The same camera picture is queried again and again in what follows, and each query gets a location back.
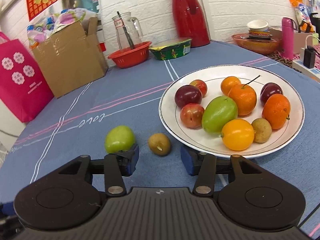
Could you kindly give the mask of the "red peach on plate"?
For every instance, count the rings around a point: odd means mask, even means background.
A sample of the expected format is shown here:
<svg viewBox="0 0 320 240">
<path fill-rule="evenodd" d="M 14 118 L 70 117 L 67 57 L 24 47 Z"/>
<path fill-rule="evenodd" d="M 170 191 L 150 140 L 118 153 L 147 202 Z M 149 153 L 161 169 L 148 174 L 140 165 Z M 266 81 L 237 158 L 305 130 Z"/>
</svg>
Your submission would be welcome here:
<svg viewBox="0 0 320 240">
<path fill-rule="evenodd" d="M 191 81 L 190 85 L 197 87 L 201 91 L 203 98 L 206 96 L 208 88 L 207 88 L 207 84 L 204 81 L 193 80 Z"/>
</svg>

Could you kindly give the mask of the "dark plum on plate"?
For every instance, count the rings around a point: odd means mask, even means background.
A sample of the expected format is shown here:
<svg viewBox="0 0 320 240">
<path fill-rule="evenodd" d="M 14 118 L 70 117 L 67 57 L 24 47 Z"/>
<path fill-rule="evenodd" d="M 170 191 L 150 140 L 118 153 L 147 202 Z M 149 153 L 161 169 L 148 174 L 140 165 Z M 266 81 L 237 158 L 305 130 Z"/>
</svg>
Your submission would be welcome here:
<svg viewBox="0 0 320 240">
<path fill-rule="evenodd" d="M 283 94 L 283 90 L 279 85 L 273 82 L 265 84 L 260 92 L 260 102 L 264 106 L 270 96 L 273 94 Z"/>
</svg>

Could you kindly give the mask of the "white power strip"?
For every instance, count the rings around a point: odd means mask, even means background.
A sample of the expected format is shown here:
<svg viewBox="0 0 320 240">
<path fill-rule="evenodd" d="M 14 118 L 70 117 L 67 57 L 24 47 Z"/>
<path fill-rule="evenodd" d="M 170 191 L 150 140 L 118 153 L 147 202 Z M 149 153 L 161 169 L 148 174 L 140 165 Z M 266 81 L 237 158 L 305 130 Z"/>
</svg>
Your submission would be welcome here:
<svg viewBox="0 0 320 240">
<path fill-rule="evenodd" d="M 303 73 L 304 75 L 314 79 L 315 81 L 320 81 L 320 71 L 319 68 L 314 66 L 313 68 L 308 68 L 304 66 L 303 61 L 301 59 L 304 59 L 304 50 L 305 48 L 300 49 L 299 58 L 292 61 L 292 68 L 295 70 L 298 70 L 299 72 Z"/>
</svg>

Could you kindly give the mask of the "green foil bowl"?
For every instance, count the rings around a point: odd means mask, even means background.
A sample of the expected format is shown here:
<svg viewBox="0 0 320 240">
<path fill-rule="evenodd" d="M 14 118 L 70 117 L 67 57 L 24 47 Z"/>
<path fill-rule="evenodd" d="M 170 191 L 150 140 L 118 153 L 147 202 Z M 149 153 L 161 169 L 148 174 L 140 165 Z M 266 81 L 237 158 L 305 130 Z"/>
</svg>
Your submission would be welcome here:
<svg viewBox="0 0 320 240">
<path fill-rule="evenodd" d="M 192 38 L 175 38 L 150 46 L 149 51 L 157 60 L 170 60 L 183 57 L 190 52 Z"/>
</svg>

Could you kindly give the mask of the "floral cloth in box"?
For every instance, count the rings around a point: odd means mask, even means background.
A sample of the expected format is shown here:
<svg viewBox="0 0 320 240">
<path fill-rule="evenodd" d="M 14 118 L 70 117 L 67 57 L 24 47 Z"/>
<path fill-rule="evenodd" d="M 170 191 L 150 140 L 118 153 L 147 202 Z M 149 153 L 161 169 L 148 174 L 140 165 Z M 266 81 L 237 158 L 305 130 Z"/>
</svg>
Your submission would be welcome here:
<svg viewBox="0 0 320 240">
<path fill-rule="evenodd" d="M 96 12 L 89 11 L 85 8 L 75 8 L 44 15 L 38 20 L 33 20 L 27 26 L 29 48 L 36 48 L 53 34 L 75 22 L 80 22 L 85 29 L 88 29 L 89 20 L 97 16 L 98 14 Z"/>
</svg>

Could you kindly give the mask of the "yellow-orange citrus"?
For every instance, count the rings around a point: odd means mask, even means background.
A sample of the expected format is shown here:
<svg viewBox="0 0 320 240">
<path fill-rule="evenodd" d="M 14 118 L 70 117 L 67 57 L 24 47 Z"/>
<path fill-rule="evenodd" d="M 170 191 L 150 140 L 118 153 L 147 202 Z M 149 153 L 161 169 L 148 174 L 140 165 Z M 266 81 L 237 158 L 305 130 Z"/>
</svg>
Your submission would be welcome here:
<svg viewBox="0 0 320 240">
<path fill-rule="evenodd" d="M 243 151 L 254 141 L 254 128 L 244 119 L 234 119 L 226 123 L 221 130 L 223 144 L 230 150 Z"/>
</svg>

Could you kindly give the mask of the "amber glass bowl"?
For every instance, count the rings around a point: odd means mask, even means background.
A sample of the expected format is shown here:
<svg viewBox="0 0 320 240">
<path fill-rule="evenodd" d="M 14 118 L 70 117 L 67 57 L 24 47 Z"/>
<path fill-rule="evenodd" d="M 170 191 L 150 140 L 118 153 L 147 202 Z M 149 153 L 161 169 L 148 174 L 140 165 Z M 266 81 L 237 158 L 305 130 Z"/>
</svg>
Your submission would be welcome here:
<svg viewBox="0 0 320 240">
<path fill-rule="evenodd" d="M 261 55 L 270 55 L 281 48 L 281 38 L 270 40 L 254 40 L 248 38 L 248 34 L 234 34 L 232 39 L 236 45 Z"/>
</svg>

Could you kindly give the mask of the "white paper cup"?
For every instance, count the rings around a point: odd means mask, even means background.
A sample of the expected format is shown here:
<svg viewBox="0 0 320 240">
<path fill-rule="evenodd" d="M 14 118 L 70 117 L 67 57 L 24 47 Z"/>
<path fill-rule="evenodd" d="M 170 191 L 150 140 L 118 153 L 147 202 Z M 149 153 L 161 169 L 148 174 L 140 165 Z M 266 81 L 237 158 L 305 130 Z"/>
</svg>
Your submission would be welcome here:
<svg viewBox="0 0 320 240">
<path fill-rule="evenodd" d="M 268 31 L 268 22 L 265 20 L 252 20 L 247 23 L 247 27 L 250 31 L 266 32 Z"/>
</svg>

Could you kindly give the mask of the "glass pitcher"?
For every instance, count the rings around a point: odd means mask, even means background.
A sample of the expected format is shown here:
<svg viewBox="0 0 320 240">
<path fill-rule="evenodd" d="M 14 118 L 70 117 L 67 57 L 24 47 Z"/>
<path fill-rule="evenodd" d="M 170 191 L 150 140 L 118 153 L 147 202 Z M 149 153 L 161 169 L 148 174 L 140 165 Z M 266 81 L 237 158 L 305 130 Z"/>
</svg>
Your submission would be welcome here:
<svg viewBox="0 0 320 240">
<path fill-rule="evenodd" d="M 142 42 L 142 29 L 136 17 L 131 12 L 120 13 L 112 18 L 117 34 L 117 41 L 120 50 L 135 49 Z"/>
</svg>

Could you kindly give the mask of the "green apple on table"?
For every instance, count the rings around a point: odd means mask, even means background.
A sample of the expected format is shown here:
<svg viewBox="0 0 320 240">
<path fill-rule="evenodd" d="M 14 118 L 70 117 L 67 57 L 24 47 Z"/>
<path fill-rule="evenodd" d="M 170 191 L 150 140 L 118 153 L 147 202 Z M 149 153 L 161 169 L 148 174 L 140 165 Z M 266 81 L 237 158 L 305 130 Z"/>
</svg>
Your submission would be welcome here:
<svg viewBox="0 0 320 240">
<path fill-rule="evenodd" d="M 136 143 L 134 132 L 128 126 L 117 126 L 110 130 L 105 138 L 105 150 L 108 154 L 128 151 Z"/>
</svg>

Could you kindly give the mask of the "orange tangerine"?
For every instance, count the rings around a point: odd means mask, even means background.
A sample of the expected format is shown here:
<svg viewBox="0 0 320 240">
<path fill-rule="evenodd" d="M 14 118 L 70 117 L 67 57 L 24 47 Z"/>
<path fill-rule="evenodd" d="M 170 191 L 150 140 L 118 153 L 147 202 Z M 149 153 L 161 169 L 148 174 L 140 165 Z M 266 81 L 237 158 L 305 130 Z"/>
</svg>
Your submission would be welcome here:
<svg viewBox="0 0 320 240">
<path fill-rule="evenodd" d="M 221 82 L 221 85 L 220 85 L 220 88 L 221 88 L 221 92 L 224 94 L 224 95 L 228 95 L 229 91 L 236 85 L 240 85 L 241 84 L 241 81 L 239 78 L 237 78 L 236 76 L 229 76 L 229 77 L 226 77 L 222 82 Z"/>
</svg>

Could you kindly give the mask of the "black power adapter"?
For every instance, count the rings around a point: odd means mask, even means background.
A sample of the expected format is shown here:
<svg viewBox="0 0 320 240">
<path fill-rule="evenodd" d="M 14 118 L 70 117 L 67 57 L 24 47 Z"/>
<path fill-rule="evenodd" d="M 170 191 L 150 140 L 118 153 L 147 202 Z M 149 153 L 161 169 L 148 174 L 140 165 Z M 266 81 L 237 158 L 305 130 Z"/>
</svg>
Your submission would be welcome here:
<svg viewBox="0 0 320 240">
<path fill-rule="evenodd" d="M 304 58 L 303 58 L 303 65 L 306 68 L 314 68 L 315 65 L 315 58 L 316 58 L 316 50 L 312 46 L 307 46 L 304 49 Z"/>
</svg>

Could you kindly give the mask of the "pink thermos bottle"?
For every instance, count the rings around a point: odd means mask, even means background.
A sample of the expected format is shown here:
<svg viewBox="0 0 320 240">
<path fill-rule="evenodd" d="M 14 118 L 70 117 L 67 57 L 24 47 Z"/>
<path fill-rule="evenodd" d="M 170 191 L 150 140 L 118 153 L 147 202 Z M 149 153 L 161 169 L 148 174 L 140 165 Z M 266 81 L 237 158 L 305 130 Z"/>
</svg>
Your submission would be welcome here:
<svg viewBox="0 0 320 240">
<path fill-rule="evenodd" d="M 281 21 L 282 31 L 282 57 L 292 60 L 293 59 L 293 47 L 294 47 L 294 31 L 295 22 L 291 18 L 284 17 Z"/>
</svg>

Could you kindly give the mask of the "red plastic basket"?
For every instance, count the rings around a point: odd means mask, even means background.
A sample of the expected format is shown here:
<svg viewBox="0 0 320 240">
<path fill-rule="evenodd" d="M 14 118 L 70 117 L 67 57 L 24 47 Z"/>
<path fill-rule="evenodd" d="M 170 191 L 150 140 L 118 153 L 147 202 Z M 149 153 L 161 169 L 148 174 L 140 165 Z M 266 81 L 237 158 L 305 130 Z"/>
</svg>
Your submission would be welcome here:
<svg viewBox="0 0 320 240">
<path fill-rule="evenodd" d="M 115 51 L 108 56 L 118 68 L 130 68 L 143 63 L 149 58 L 149 46 L 151 41 L 145 41 L 135 45 L 135 49 L 130 47 Z"/>
</svg>

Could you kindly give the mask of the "red thermos jug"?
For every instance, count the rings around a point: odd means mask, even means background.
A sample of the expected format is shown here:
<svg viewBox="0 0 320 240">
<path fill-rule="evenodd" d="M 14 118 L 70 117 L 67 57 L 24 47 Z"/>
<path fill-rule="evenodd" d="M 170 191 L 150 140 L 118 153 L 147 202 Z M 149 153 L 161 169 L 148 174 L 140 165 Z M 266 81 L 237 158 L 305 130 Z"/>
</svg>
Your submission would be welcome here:
<svg viewBox="0 0 320 240">
<path fill-rule="evenodd" d="M 178 37 L 191 38 L 191 47 L 210 43 L 206 20 L 198 0 L 172 0 L 172 15 Z"/>
</svg>

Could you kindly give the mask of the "dark red plum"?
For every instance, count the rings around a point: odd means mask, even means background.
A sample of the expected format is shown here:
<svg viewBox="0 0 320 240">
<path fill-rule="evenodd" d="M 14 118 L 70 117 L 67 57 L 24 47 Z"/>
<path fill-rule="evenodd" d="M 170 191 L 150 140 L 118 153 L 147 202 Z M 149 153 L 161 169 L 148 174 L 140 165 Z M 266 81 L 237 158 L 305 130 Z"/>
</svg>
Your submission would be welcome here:
<svg viewBox="0 0 320 240">
<path fill-rule="evenodd" d="M 192 85 L 184 85 L 180 87 L 175 93 L 175 103 L 182 109 L 185 105 L 190 103 L 200 104 L 202 102 L 201 91 Z"/>
</svg>

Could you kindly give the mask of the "orange on plate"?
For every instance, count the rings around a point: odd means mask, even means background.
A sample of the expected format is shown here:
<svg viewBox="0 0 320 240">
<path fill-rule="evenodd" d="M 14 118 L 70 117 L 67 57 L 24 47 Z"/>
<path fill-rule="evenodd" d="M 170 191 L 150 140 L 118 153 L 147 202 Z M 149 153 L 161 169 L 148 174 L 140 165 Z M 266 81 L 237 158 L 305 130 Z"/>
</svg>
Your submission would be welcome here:
<svg viewBox="0 0 320 240">
<path fill-rule="evenodd" d="M 282 94 L 273 94 L 265 103 L 262 118 L 266 119 L 272 129 L 277 130 L 290 119 L 291 105 L 287 97 Z"/>
</svg>

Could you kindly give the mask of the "green mango-shaped fruit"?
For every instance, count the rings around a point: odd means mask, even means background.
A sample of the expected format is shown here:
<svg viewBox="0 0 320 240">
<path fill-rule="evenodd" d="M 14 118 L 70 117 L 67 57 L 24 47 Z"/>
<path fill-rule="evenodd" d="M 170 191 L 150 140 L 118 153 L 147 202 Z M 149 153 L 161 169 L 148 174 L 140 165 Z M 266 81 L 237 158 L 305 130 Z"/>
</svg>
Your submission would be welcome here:
<svg viewBox="0 0 320 240">
<path fill-rule="evenodd" d="M 209 134 L 218 134 L 223 126 L 238 117 L 238 107 L 228 96 L 214 98 L 204 110 L 202 128 Z"/>
</svg>

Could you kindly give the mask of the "small brown kiwi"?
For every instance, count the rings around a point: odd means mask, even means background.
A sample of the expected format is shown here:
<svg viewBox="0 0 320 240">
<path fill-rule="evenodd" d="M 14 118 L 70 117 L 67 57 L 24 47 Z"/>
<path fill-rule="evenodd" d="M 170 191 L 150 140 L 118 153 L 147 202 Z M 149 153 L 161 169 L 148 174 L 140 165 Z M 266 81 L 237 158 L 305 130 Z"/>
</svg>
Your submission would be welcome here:
<svg viewBox="0 0 320 240">
<path fill-rule="evenodd" d="M 171 142 L 164 133 L 156 133 L 150 136 L 148 146 L 154 154 L 159 156 L 168 155 L 171 150 Z"/>
</svg>

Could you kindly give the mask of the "large orange with stem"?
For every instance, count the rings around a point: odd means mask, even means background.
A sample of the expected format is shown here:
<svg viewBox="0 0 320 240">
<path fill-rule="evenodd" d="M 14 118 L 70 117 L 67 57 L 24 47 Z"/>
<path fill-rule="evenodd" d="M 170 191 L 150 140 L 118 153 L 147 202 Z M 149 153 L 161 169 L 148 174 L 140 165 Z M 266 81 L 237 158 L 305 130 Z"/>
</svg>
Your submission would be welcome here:
<svg viewBox="0 0 320 240">
<path fill-rule="evenodd" d="M 238 107 L 238 116 L 247 116 L 253 112 L 257 104 L 257 94 L 250 84 L 259 77 L 259 75 L 245 84 L 234 85 L 228 97 L 233 99 Z"/>
</svg>

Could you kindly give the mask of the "orange snack bag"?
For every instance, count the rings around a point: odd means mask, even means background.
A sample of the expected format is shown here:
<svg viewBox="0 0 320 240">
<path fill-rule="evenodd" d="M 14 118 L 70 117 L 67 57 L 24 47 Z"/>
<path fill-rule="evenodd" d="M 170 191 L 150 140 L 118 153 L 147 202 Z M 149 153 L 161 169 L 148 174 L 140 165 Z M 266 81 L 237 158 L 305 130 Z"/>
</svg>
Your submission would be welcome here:
<svg viewBox="0 0 320 240">
<path fill-rule="evenodd" d="M 303 3 L 303 0 L 289 0 L 291 5 L 293 6 L 297 23 L 298 23 L 298 31 L 301 33 L 311 33 L 313 32 L 313 26 L 310 21 L 310 17 L 308 15 L 308 11 L 306 9 L 305 4 Z"/>
</svg>

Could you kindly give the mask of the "red-yellow peach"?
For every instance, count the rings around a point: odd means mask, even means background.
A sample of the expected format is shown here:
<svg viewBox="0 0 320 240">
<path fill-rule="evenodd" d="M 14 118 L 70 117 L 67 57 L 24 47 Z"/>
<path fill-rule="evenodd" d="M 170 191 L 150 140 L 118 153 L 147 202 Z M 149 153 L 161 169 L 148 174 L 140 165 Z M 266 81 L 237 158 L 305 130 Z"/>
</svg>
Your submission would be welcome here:
<svg viewBox="0 0 320 240">
<path fill-rule="evenodd" d="M 189 103 L 181 109 L 180 120 L 187 128 L 200 128 L 203 114 L 204 108 L 200 104 Z"/>
</svg>

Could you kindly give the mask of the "brown kiwi fruit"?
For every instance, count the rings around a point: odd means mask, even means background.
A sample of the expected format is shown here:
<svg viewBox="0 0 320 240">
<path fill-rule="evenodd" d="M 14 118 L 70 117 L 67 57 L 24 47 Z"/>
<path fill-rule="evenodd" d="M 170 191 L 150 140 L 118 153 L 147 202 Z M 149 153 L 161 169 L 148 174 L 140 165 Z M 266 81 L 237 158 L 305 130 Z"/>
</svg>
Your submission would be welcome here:
<svg viewBox="0 0 320 240">
<path fill-rule="evenodd" d="M 257 118 L 251 123 L 251 125 L 255 131 L 254 142 L 267 142 L 272 134 L 272 127 L 270 123 L 264 118 Z"/>
</svg>

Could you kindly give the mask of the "pink shopping bag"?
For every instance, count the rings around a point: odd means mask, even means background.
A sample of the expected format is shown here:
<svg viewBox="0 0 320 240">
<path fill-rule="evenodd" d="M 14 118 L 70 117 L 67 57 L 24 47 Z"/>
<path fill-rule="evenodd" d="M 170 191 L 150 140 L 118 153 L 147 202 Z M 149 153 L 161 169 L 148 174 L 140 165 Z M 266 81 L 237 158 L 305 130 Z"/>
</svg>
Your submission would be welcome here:
<svg viewBox="0 0 320 240">
<path fill-rule="evenodd" d="M 20 122 L 30 122 L 54 95 L 35 59 L 18 39 L 1 33 L 1 100 Z"/>
</svg>

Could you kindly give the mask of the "blue striped tablecloth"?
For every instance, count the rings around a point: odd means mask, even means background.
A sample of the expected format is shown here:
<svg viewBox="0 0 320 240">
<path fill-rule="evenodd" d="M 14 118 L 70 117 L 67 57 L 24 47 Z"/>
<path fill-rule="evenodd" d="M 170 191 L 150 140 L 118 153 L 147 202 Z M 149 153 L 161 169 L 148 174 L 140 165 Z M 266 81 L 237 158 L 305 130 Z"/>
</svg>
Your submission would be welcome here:
<svg viewBox="0 0 320 240">
<path fill-rule="evenodd" d="M 302 97 L 305 121 L 299 135 L 285 148 L 256 162 L 303 192 L 302 230 L 319 237 L 319 84 L 281 63 L 217 41 L 178 59 L 151 57 L 132 68 L 110 68 L 103 78 L 52 100 L 27 125 L 1 163 L 1 202 L 13 201 L 32 180 L 82 154 L 103 158 L 105 136 L 119 125 L 133 130 L 140 148 L 137 168 L 124 180 L 127 189 L 193 187 L 196 179 L 181 162 L 181 143 L 171 138 L 171 153 L 159 157 L 150 151 L 148 138 L 165 132 L 158 104 L 168 85 L 189 72 L 218 64 L 269 70 L 291 83 Z"/>
</svg>

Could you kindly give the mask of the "white round plate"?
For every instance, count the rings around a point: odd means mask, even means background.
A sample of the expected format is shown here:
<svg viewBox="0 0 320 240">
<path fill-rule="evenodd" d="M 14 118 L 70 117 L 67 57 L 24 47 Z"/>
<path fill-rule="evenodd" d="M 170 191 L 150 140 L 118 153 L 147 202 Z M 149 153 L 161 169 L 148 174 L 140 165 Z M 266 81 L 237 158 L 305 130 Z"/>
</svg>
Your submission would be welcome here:
<svg viewBox="0 0 320 240">
<path fill-rule="evenodd" d="M 295 88 L 268 70 L 219 65 L 174 81 L 159 102 L 166 130 L 183 144 L 220 158 L 258 158 L 289 144 L 305 108 Z"/>
</svg>

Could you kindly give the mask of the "cardboard box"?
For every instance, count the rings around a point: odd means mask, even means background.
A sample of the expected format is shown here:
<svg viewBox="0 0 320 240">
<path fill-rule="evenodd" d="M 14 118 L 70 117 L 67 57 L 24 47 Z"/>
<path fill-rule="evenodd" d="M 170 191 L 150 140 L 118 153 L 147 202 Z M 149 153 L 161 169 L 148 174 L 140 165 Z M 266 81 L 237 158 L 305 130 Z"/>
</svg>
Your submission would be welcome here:
<svg viewBox="0 0 320 240">
<path fill-rule="evenodd" d="M 33 49 L 33 55 L 52 93 L 60 98 L 105 76 L 108 64 L 97 38 L 98 19 L 63 28 Z"/>
</svg>

